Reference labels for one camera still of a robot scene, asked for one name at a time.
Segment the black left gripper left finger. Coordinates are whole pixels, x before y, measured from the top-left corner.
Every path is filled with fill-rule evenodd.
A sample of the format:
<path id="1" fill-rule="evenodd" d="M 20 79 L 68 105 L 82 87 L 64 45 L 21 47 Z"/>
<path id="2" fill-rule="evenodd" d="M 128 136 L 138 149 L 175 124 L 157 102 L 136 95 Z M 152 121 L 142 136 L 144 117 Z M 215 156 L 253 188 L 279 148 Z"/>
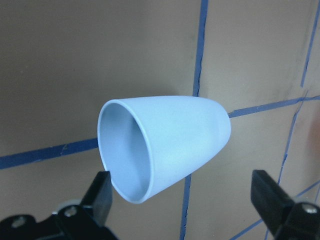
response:
<path id="1" fill-rule="evenodd" d="M 80 206 L 103 227 L 112 206 L 112 183 L 109 171 L 99 171 L 80 202 Z"/>

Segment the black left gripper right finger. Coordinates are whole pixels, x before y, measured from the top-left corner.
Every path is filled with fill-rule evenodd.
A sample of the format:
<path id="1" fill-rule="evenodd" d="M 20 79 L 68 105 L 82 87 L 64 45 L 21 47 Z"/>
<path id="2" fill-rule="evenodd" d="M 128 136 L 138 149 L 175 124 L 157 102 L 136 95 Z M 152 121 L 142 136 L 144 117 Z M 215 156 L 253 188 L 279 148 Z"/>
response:
<path id="1" fill-rule="evenodd" d="M 294 201 L 265 170 L 253 170 L 251 203 L 268 229 L 278 229 L 286 220 Z"/>

